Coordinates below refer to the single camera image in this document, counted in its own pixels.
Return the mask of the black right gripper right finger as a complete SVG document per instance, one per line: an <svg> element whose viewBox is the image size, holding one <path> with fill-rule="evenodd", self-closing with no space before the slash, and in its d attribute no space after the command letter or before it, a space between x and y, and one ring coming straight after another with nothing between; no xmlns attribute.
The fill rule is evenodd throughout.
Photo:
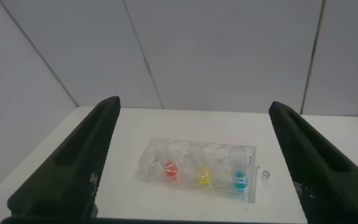
<svg viewBox="0 0 358 224"><path fill-rule="evenodd" d="M307 222L358 223L358 166L289 106L268 114Z"/></svg>

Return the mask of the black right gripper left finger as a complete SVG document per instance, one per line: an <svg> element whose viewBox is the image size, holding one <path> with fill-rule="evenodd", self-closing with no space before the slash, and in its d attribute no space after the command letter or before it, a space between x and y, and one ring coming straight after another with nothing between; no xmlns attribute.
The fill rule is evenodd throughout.
<svg viewBox="0 0 358 224"><path fill-rule="evenodd" d="M99 102L9 197L12 216L92 216L120 109L117 96Z"/></svg>

